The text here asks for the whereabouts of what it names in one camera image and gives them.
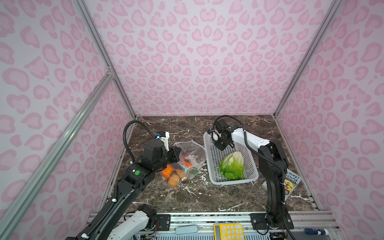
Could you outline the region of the clear zip top bag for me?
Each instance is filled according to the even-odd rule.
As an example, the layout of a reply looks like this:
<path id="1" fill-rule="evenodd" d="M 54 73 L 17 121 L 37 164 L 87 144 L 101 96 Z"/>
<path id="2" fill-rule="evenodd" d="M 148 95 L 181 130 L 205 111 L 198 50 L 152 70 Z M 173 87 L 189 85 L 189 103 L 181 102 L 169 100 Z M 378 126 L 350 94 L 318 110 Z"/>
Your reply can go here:
<path id="1" fill-rule="evenodd" d="M 176 187 L 180 183 L 193 179 L 202 170 L 207 160 L 206 149 L 194 142 L 176 142 L 173 147 L 179 148 L 179 161 L 167 165 L 162 170 L 161 177 L 169 187 Z"/>

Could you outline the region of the green lettuce toy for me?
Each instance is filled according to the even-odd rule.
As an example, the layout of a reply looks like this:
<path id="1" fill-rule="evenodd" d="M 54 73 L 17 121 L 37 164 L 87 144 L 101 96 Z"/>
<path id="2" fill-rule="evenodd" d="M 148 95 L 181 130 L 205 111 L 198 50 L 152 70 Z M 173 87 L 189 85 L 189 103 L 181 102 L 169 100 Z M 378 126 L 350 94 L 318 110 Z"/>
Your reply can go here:
<path id="1" fill-rule="evenodd" d="M 227 179 L 235 181 L 244 178 L 244 157 L 241 152 L 233 152 L 220 162 L 220 173 Z"/>

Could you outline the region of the green cucumber toy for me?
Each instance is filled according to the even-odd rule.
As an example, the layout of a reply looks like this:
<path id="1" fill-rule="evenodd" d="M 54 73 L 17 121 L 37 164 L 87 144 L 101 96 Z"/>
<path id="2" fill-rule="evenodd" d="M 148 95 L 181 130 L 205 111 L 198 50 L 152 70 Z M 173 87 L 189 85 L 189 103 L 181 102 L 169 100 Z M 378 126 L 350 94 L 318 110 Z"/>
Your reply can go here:
<path id="1" fill-rule="evenodd" d="M 193 169 L 190 170 L 190 175 L 191 175 L 192 177 L 194 177 L 194 176 L 197 175 L 199 172 L 200 172 L 200 170 L 193 168 Z"/>

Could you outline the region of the brown potato toy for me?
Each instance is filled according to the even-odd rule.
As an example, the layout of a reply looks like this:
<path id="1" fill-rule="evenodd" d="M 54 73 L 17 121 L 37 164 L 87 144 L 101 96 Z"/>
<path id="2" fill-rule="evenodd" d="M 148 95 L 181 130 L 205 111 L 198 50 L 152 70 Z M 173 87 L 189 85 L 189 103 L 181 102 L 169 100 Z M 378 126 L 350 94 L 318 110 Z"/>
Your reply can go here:
<path id="1" fill-rule="evenodd" d="M 172 174 L 168 179 L 168 185 L 170 187 L 176 187 L 179 185 L 180 176 L 177 174 Z"/>

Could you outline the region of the yellow-orange squash toy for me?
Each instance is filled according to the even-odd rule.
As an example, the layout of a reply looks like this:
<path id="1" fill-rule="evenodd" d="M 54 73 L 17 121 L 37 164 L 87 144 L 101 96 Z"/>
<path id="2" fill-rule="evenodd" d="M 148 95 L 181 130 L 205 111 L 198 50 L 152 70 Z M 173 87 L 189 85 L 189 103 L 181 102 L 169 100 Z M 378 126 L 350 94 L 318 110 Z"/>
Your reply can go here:
<path id="1" fill-rule="evenodd" d="M 188 174 L 185 173 L 185 171 L 183 171 L 181 169 L 176 169 L 175 172 L 179 176 L 179 179 L 181 181 L 187 180 L 189 178 Z"/>

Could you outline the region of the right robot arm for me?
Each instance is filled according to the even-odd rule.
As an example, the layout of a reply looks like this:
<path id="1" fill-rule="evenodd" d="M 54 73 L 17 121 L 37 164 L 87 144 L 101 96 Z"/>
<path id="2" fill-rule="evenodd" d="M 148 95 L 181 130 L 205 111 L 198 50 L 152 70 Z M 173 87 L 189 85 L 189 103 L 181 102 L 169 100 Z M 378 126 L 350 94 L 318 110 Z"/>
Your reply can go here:
<path id="1" fill-rule="evenodd" d="M 288 217 L 285 179 L 289 161 L 281 142 L 249 133 L 238 119 L 229 115 L 218 117 L 207 133 L 215 147 L 221 151 L 238 143 L 258 156 L 259 170 L 267 183 L 266 224 L 270 229 L 285 226 Z"/>

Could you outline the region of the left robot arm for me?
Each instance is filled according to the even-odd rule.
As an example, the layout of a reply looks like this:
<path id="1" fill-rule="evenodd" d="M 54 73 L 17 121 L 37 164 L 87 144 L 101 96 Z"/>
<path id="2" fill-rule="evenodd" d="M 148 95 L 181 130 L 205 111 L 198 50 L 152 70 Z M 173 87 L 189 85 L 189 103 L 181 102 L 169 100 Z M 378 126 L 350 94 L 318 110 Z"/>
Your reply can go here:
<path id="1" fill-rule="evenodd" d="M 75 237 L 67 240 L 106 240 L 128 206 L 144 191 L 156 173 L 180 161 L 181 148 L 165 147 L 160 139 L 151 139 L 137 163 L 130 165 L 114 187 L 114 195 L 97 216 Z"/>

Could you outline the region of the orange pumpkin toy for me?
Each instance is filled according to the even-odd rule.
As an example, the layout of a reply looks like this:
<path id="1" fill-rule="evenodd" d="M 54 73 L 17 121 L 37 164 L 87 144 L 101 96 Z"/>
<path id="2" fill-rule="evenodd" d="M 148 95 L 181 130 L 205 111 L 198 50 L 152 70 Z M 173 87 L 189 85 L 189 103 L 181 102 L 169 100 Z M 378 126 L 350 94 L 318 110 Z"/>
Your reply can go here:
<path id="1" fill-rule="evenodd" d="M 162 178 L 164 178 L 166 180 L 169 179 L 171 177 L 171 175 L 173 174 L 174 170 L 175 169 L 171 165 L 167 165 L 167 167 L 164 170 L 162 170 L 162 172 L 161 172 Z"/>

